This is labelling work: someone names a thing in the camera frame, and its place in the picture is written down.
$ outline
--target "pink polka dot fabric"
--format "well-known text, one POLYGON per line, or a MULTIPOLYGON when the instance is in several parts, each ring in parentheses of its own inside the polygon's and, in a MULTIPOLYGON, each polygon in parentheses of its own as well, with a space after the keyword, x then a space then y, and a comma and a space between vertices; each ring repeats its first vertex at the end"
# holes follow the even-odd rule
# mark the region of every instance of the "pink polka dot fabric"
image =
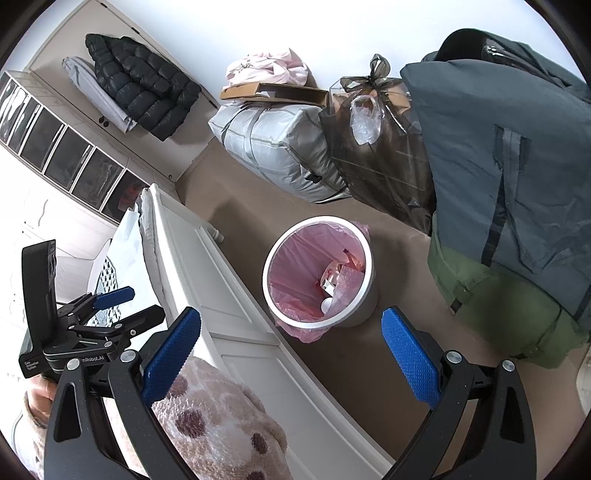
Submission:
MULTIPOLYGON (((115 403, 105 406, 129 467, 146 475, 115 403)), ((248 387, 204 360, 190 357, 152 410, 200 480, 293 480, 283 429, 248 387)))

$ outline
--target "green bag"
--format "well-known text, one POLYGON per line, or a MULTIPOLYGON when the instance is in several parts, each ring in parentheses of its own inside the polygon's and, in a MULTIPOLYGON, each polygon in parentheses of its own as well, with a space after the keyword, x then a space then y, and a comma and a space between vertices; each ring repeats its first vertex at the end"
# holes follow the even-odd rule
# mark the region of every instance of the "green bag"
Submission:
POLYGON ((452 313, 506 355, 556 368, 589 332, 533 283, 441 245, 437 219, 427 258, 452 313))

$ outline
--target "white trash can rim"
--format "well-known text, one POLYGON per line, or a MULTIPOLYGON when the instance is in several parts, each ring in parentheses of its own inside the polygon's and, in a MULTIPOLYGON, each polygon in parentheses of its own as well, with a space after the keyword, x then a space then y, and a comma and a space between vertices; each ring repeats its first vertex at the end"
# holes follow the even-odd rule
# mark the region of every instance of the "white trash can rim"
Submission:
POLYGON ((307 220, 304 220, 303 222, 300 222, 300 223, 294 225, 279 238, 279 240, 275 243, 275 245, 273 245, 273 248, 271 248, 271 252, 269 253, 269 256, 267 256, 267 261, 265 261, 265 268, 263 269, 263 272, 262 272, 262 289, 263 289, 263 293, 265 295, 265 300, 267 301, 267 305, 269 305, 271 312, 278 319, 280 319, 282 322, 285 322, 288 325, 291 325, 291 326, 294 326, 297 328, 303 328, 303 329, 307 329, 307 330, 316 330, 316 329, 320 329, 320 328, 327 328, 327 327, 332 327, 334 325, 337 325, 338 323, 344 321, 347 317, 349 317, 349 315, 351 315, 352 312, 354 312, 357 309, 357 307, 364 301, 365 297, 368 294, 369 284, 372 281, 371 277, 372 277, 373 270, 374 270, 374 258, 372 256, 371 250, 369 248, 369 242, 365 238, 365 235, 363 234, 363 232, 359 228, 357 228, 354 224, 352 224, 351 222, 348 222, 347 220, 344 220, 342 218, 333 217, 333 216, 319 216, 319 217, 309 218, 307 220), (275 305, 275 302, 273 302, 273 299, 271 298, 271 292, 269 290, 269 268, 271 265, 271 261, 275 257, 275 253, 277 252, 277 250, 281 247, 283 242, 289 236, 291 236, 293 233, 297 232, 298 230, 302 229, 303 227, 306 227, 309 225, 315 225, 317 223, 337 224, 339 226, 346 228, 347 230, 351 231, 351 233, 354 234, 354 236, 357 238, 357 240, 359 241, 359 243, 361 243, 361 245, 363 247, 363 254, 365 255, 365 276, 363 278, 363 282, 361 284, 361 287, 360 287, 359 291, 357 292, 357 295, 355 296, 353 301, 345 307, 345 309, 342 312, 338 313, 337 315, 335 315, 331 318, 328 318, 326 320, 321 320, 319 322, 310 322, 310 323, 298 322, 297 320, 293 320, 293 319, 289 318, 287 315, 285 315, 284 313, 282 313, 275 305))

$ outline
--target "beige carpet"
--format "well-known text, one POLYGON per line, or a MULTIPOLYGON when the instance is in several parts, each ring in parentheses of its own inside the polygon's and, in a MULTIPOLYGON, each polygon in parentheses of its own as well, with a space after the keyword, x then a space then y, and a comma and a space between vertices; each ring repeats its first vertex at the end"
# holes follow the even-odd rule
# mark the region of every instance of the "beige carpet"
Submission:
MULTIPOLYGON (((300 200, 250 173, 216 140, 179 180, 177 191, 187 207, 224 234, 223 253, 265 310, 261 286, 264 262, 289 227, 318 215, 369 225, 380 290, 378 308, 371 318, 358 327, 333 328, 311 344, 284 336, 337 401, 394 458, 408 445, 428 408, 414 398, 382 339, 383 309, 399 306, 414 326, 431 333, 441 348, 457 349, 470 362, 496 365, 502 359, 448 313, 427 268, 429 238, 396 219, 353 199, 328 205, 300 200)), ((552 371, 518 364, 534 419, 538 478, 553 467, 583 423, 575 389, 583 356, 584 349, 574 351, 552 371)), ((467 411, 440 469, 453 464, 469 420, 467 411)))

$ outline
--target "pink clothing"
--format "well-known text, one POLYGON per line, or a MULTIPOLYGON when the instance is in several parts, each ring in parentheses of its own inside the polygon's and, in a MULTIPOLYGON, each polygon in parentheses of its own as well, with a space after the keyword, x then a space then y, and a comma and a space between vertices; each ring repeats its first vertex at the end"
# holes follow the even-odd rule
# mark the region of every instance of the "pink clothing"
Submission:
POLYGON ((226 71, 228 84, 224 90, 244 83, 287 83, 304 86, 308 67, 289 48, 280 52, 248 55, 232 62, 226 71))

